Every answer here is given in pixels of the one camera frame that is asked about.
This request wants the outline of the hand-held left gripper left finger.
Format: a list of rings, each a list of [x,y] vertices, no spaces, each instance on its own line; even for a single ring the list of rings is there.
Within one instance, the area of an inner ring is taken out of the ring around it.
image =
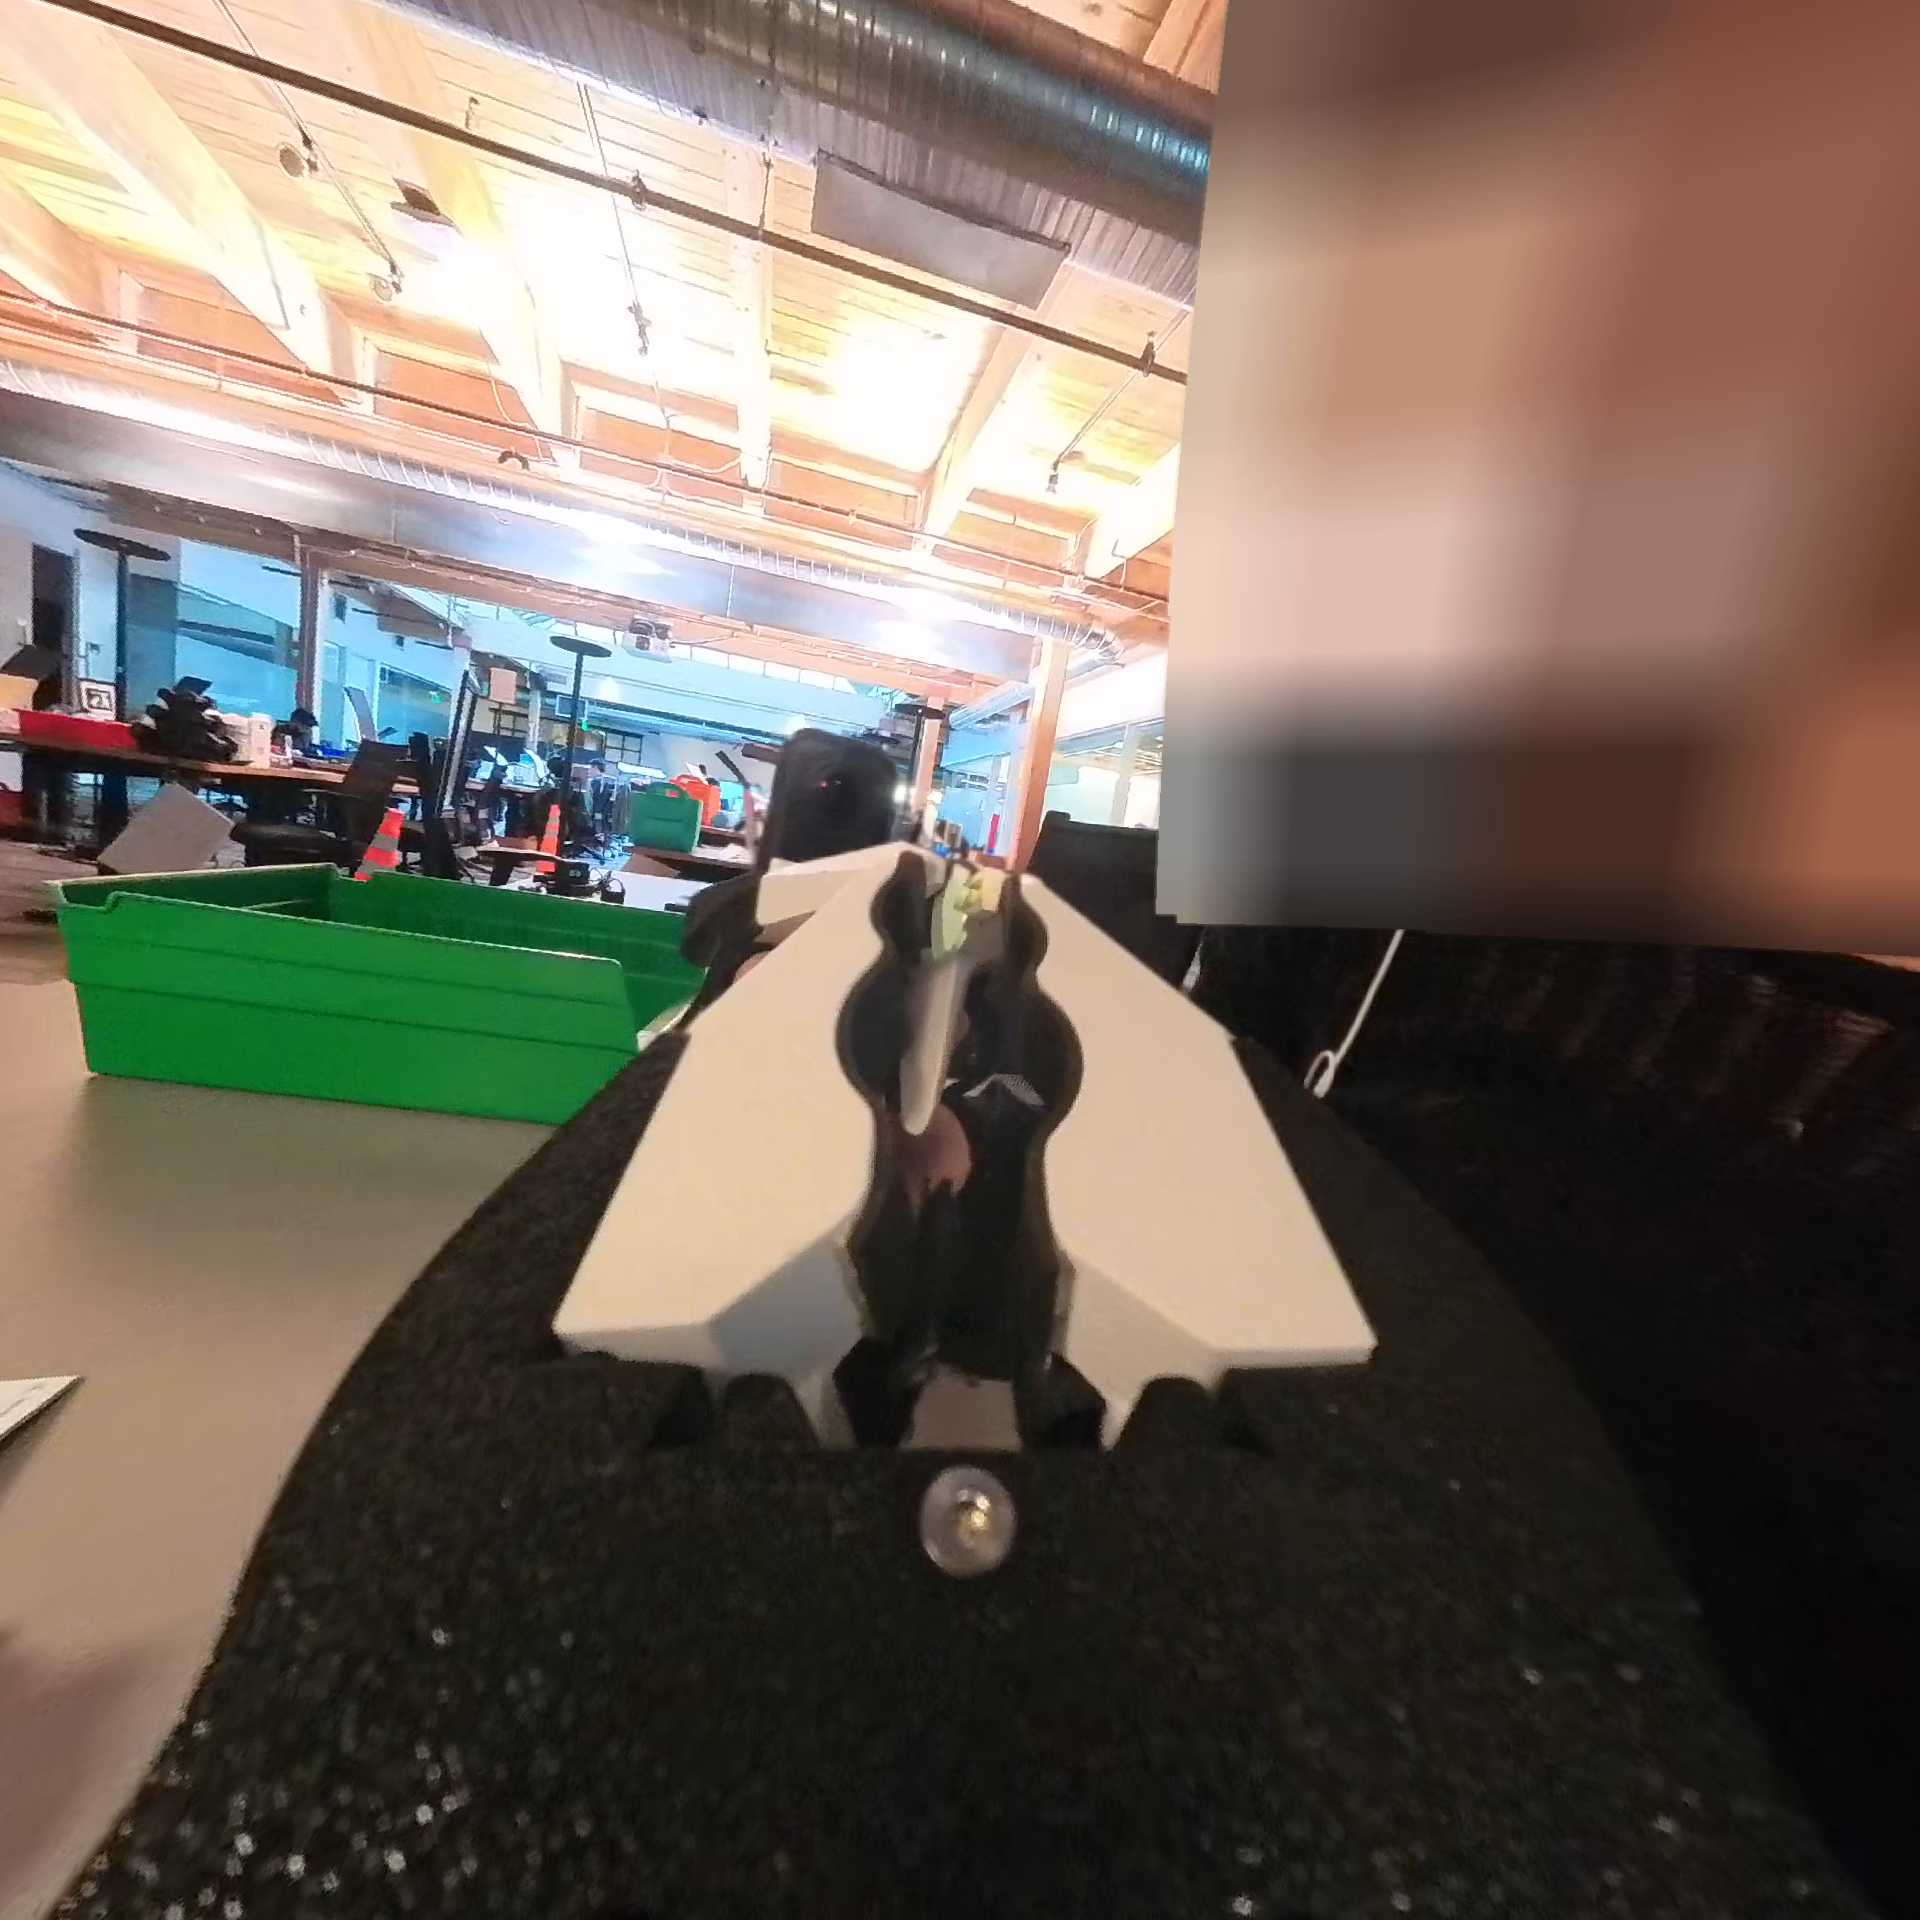
[[[905,930],[928,936],[945,861],[904,846]],[[830,1445],[833,1372],[864,1334],[849,1236],[886,1130],[844,1067],[842,1016],[886,961],[815,922],[681,1027],[630,1166],[556,1312],[572,1353],[787,1381]]]

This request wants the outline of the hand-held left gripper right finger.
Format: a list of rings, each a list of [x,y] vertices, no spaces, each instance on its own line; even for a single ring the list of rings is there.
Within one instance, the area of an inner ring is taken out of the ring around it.
[[[1344,1370],[1377,1330],[1256,1077],[1043,881],[1000,892],[994,1065],[1038,1108],[994,1163],[994,1370],[1028,1450],[1114,1445],[1156,1381]]]

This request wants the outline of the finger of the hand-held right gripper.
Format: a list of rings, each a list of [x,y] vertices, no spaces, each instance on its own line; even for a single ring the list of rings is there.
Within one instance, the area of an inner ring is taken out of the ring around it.
[[[942,1104],[975,972],[967,953],[926,953],[907,972],[898,1062],[898,1120],[907,1137],[923,1137]]]
[[[801,938],[815,922],[825,924],[830,948],[873,958],[879,932],[873,897],[881,864],[787,864],[756,882],[755,953],[772,953]]]

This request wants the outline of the black floor lamp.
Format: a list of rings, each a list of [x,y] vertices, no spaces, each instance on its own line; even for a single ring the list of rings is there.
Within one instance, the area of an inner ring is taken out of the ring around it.
[[[607,648],[602,641],[593,641],[583,633],[572,636],[556,636],[551,645],[563,651],[569,661],[569,686],[567,686],[567,731],[564,745],[561,757],[561,770],[556,774],[556,827],[558,827],[558,850],[564,854],[569,850],[569,812],[572,812],[572,793],[574,793],[574,774],[579,769],[579,753],[582,738],[586,730],[586,670],[587,662],[610,658],[614,649]]]
[[[166,566],[169,556],[154,545],[128,534],[75,530],[79,542],[113,556],[113,721],[126,723],[128,713],[128,651],[130,651],[130,580],[135,564]]]

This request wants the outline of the black office chair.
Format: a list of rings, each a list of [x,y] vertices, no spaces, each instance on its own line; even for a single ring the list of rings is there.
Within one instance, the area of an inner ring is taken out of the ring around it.
[[[363,741],[345,770],[322,784],[257,784],[232,829],[246,869],[355,870],[396,801],[396,787],[412,772],[410,750]]]

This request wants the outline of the dark ceiling panel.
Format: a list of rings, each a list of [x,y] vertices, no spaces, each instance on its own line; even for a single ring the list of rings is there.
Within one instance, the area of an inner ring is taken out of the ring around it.
[[[1046,227],[1047,189],[1003,169],[956,162],[910,184],[828,152],[812,162],[809,230],[839,248],[1020,306],[1046,304],[1073,260]]]

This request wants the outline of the grey tilted board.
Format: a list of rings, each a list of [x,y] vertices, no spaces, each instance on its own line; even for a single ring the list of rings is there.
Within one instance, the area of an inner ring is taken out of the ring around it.
[[[115,878],[202,873],[239,852],[234,822],[199,793],[160,784],[99,852],[99,873]]]

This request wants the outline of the silver ventilation duct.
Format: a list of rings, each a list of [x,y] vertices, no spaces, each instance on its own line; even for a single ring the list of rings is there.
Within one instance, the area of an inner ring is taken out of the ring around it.
[[[1022,5],[820,5],[839,102],[961,153],[1046,160],[1161,201],[1209,186],[1209,96]]]

